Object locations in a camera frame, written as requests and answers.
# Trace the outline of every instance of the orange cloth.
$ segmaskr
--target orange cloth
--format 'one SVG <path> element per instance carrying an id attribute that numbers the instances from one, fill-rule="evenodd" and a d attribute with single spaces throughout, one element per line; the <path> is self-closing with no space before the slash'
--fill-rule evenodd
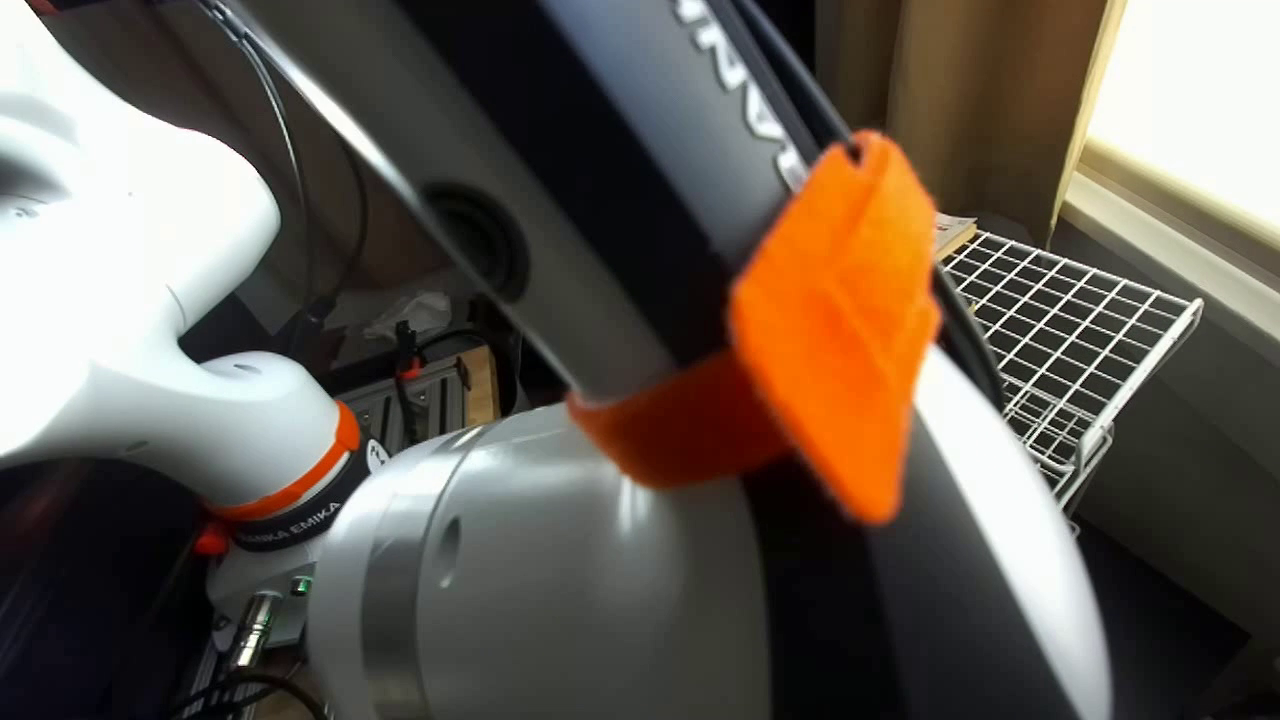
<path id="1" fill-rule="evenodd" d="M 911 430 L 911 390 L 942 327 L 933 201 L 876 137 L 830 147 L 728 302 L 732 352 L 589 409 L 579 430 L 639 484 L 693 484 L 796 449 L 839 509 L 888 525 Z"/>

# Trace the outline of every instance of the black cable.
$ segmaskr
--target black cable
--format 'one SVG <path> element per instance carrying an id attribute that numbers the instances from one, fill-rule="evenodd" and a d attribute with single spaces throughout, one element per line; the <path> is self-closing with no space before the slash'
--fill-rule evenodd
<path id="1" fill-rule="evenodd" d="M 223 717 L 239 717 L 245 707 L 267 701 L 274 691 L 292 698 L 302 707 L 309 707 L 311 720 L 330 720 L 330 712 L 315 698 L 309 698 L 302 683 L 292 683 L 286 678 L 267 678 L 267 671 L 231 671 L 231 678 L 193 691 L 188 701 L 181 701 L 169 717 L 173 720 L 223 720 Z"/>
<path id="2" fill-rule="evenodd" d="M 807 126 L 818 147 L 844 144 L 848 126 L 830 100 L 830 93 L 812 80 L 807 64 L 792 52 L 786 34 L 769 20 L 756 0 L 737 0 L 752 40 L 760 46 L 764 60 L 775 67 L 780 87 L 788 93 L 792 109 Z"/>
<path id="3" fill-rule="evenodd" d="M 848 144 L 848 126 L 830 100 L 830 93 L 812 80 L 803 60 L 792 52 L 792 46 L 773 28 L 764 7 L 756 0 L 737 0 L 752 40 L 760 46 L 764 60 L 775 67 L 788 100 L 796 103 L 800 121 L 820 144 Z M 942 347 L 961 365 L 961 373 L 998 404 L 1005 409 L 1005 382 L 994 360 L 989 339 L 979 337 L 977 319 L 967 317 L 967 304 L 953 290 L 942 263 L 933 263 L 933 296 L 946 311 Z"/>
<path id="4" fill-rule="evenodd" d="M 252 78 L 266 87 L 266 100 L 274 109 L 274 121 L 277 121 L 277 131 L 286 144 L 286 160 L 287 160 L 287 183 L 292 183 L 292 236 L 302 236 L 302 244 L 306 244 L 306 292 L 302 296 L 306 296 L 306 309 L 311 309 L 311 302 L 315 302 L 311 201 L 309 201 L 309 172 L 306 172 L 306 156 L 296 153 L 286 93 L 274 78 L 267 52 L 239 28 L 239 20 L 219 0 L 199 0 L 199 7 L 206 7 L 206 16 L 215 20 L 215 28 L 245 57 L 245 64 L 252 67 Z"/>
<path id="5" fill-rule="evenodd" d="M 357 187 L 357 244 L 349 254 L 349 263 L 339 269 L 339 278 L 332 280 L 332 290 L 326 296 L 315 296 L 311 304 L 311 317 L 326 324 L 330 311 L 338 309 L 338 302 L 346 296 L 346 290 L 351 283 L 360 259 L 365 259 L 365 250 L 370 250 L 370 179 L 365 179 L 365 169 L 357 160 L 357 153 L 346 144 L 346 160 L 349 160 L 349 172 L 351 172 L 351 187 Z"/>

